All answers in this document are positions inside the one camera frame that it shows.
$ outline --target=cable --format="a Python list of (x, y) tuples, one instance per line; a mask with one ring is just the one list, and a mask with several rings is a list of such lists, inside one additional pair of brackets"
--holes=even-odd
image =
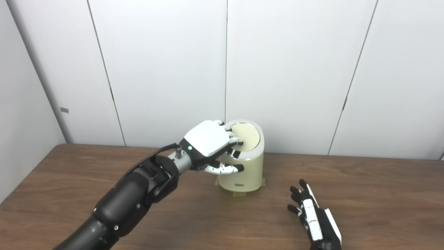
[(149, 156), (145, 157), (143, 160), (139, 161), (136, 165), (132, 166), (120, 179), (122, 179), (123, 177), (127, 176), (129, 173), (131, 173), (131, 171), (133, 171), (135, 168), (137, 168), (140, 164), (142, 164), (144, 161), (148, 160), (149, 158), (162, 153), (164, 151), (170, 150), (170, 149), (175, 149), (179, 147), (179, 145), (177, 143), (173, 143), (173, 144), (169, 144), (166, 145), (160, 149), (158, 149), (157, 151), (155, 151), (154, 153), (150, 154)]

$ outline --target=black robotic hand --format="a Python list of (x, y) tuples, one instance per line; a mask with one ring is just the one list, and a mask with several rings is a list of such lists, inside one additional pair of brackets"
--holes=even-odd
[(180, 173), (188, 169), (213, 174), (238, 173), (244, 170), (242, 164), (226, 165), (216, 159), (232, 146), (242, 143), (242, 139), (236, 137), (221, 120), (203, 121), (180, 141), (181, 152), (176, 151), (169, 158), (174, 159)]
[(321, 209), (310, 186), (301, 179), (302, 191), (290, 187), (291, 198), (299, 207), (288, 205), (288, 210), (298, 215), (308, 231), (311, 241), (310, 250), (341, 250), (341, 233), (329, 209)]

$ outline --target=fingertip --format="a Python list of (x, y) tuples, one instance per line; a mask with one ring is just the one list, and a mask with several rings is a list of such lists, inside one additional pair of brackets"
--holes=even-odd
[(245, 170), (245, 167), (242, 164), (236, 164), (236, 165), (233, 165), (233, 166), (238, 169), (238, 173)]
[(304, 189), (307, 188), (307, 182), (304, 181), (304, 179), (300, 179), (300, 180), (299, 180), (299, 185), (301, 185), (301, 187), (303, 187)]
[(292, 193), (299, 193), (299, 189), (297, 189), (295, 186), (291, 186), (291, 187), (290, 187), (290, 191), (291, 191)]

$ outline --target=robotic hand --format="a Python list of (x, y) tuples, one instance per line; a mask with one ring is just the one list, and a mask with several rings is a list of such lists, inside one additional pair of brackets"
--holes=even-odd
[(236, 137), (221, 120), (204, 121), (190, 130), (180, 141), (176, 153), (168, 157), (175, 162), (180, 173), (188, 169), (214, 174), (237, 173), (244, 170), (243, 165), (225, 165), (216, 161), (236, 144), (242, 145), (242, 139)]
[(330, 210), (319, 208), (310, 186), (304, 180), (301, 179), (299, 184), (303, 191), (290, 187), (291, 198), (299, 208), (288, 205), (288, 210), (297, 214), (307, 229), (311, 241), (310, 250), (341, 250), (341, 233)]
[[(179, 144), (165, 146), (130, 168), (96, 204), (91, 216), (54, 250), (109, 250), (130, 233), (157, 203), (177, 188), (187, 170), (232, 174), (243, 165), (225, 165), (216, 158), (242, 139), (222, 121), (204, 121)], [(159, 153), (175, 149), (168, 157)]]

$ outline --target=beige cylinder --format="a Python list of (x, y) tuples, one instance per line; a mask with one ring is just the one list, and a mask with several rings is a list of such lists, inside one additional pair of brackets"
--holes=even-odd
[(243, 145), (236, 145), (220, 157), (228, 164), (243, 164), (245, 170), (240, 173), (220, 175), (222, 188), (233, 192), (251, 192), (262, 185), (262, 168), (264, 162), (264, 134), (255, 122), (234, 120), (227, 122), (233, 133), (240, 137)]

